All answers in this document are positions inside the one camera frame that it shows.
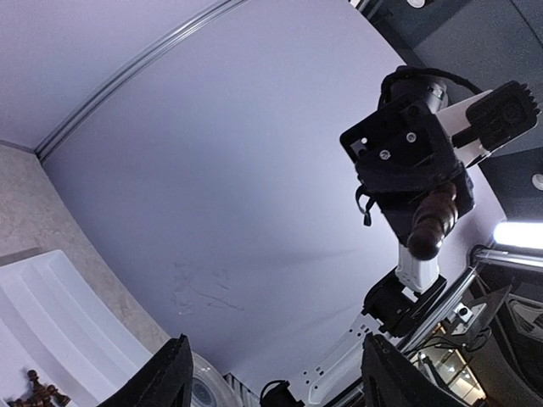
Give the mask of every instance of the chess piece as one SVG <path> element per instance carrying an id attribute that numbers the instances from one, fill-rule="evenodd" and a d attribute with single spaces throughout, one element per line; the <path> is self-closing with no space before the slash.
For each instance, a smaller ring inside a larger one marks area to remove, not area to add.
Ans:
<path id="1" fill-rule="evenodd" d="M 57 404 L 61 407 L 65 407 L 71 401 L 68 396 L 59 393 L 59 390 L 52 384 L 48 386 L 48 392 L 54 397 L 54 399 L 57 401 Z"/>
<path id="2" fill-rule="evenodd" d="M 39 382 L 36 371 L 28 371 L 27 375 L 32 383 L 32 395 L 27 400 L 16 399 L 8 402 L 10 407 L 55 407 L 51 401 L 52 396 L 61 407 L 65 407 L 70 402 L 70 398 L 60 394 L 55 386 L 49 385 L 47 388 L 43 386 Z"/>
<path id="3" fill-rule="evenodd" d="M 36 371 L 28 371 L 28 378 L 32 382 L 32 399 L 42 400 L 43 405 L 51 404 L 51 396 L 45 386 L 39 382 L 39 377 Z"/>

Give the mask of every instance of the wire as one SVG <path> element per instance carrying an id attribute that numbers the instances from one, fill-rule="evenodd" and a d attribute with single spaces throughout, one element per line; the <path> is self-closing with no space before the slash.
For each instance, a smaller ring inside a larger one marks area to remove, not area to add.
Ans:
<path id="1" fill-rule="evenodd" d="M 272 380 L 271 382 L 268 382 L 264 388 L 262 388 L 262 391 L 260 392 L 260 401 L 262 401 L 262 399 L 264 398 L 264 394 L 266 393 L 266 390 L 273 384 L 280 384 L 280 383 L 285 383 L 286 380 Z"/>
<path id="2" fill-rule="evenodd" d="M 381 83 L 381 96 L 378 103 L 379 108 L 381 108 L 389 101 L 390 88 L 395 82 L 417 76 L 437 76 L 439 78 L 448 79 L 449 81 L 453 81 L 454 83 L 456 83 L 458 86 L 465 87 L 475 95 L 479 95 L 483 92 L 481 88 L 474 85 L 471 81 L 468 81 L 467 79 L 462 78 L 459 75 L 447 72 L 446 70 L 438 70 L 435 68 L 408 67 L 402 70 L 397 70 L 396 72 L 387 75 L 384 78 L 383 83 Z"/>

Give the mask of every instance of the ceiling light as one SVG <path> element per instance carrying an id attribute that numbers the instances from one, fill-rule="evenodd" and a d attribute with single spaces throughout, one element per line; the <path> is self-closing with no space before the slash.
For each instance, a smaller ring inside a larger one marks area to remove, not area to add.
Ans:
<path id="1" fill-rule="evenodd" d="M 409 5 L 414 8 L 423 8 L 428 6 L 433 0 L 407 0 Z"/>
<path id="2" fill-rule="evenodd" d="M 543 223 L 500 223 L 495 227 L 494 240 L 506 246 L 543 249 Z"/>
<path id="3" fill-rule="evenodd" d="M 534 184 L 534 187 L 543 191 L 543 174 L 534 174 L 534 176 L 532 176 L 532 183 Z"/>

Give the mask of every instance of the marble wall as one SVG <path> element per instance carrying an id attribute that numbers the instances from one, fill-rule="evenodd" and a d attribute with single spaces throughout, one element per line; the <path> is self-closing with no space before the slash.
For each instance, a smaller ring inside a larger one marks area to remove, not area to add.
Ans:
<path id="1" fill-rule="evenodd" d="M 169 338 L 88 241 L 37 158 L 0 145 L 0 264 L 57 248 L 150 352 Z"/>

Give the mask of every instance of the ceiling trim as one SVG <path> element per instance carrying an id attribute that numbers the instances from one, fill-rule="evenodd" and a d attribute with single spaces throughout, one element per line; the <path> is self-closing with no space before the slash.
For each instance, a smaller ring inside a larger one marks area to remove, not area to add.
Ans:
<path id="1" fill-rule="evenodd" d="M 191 36 L 194 32 L 248 1 L 220 0 L 214 3 L 160 38 L 157 42 L 144 49 L 134 59 L 122 66 L 79 106 L 72 110 L 70 115 L 40 143 L 35 151 L 40 162 L 44 163 L 87 117 L 135 75 L 162 57 L 179 42 Z"/>

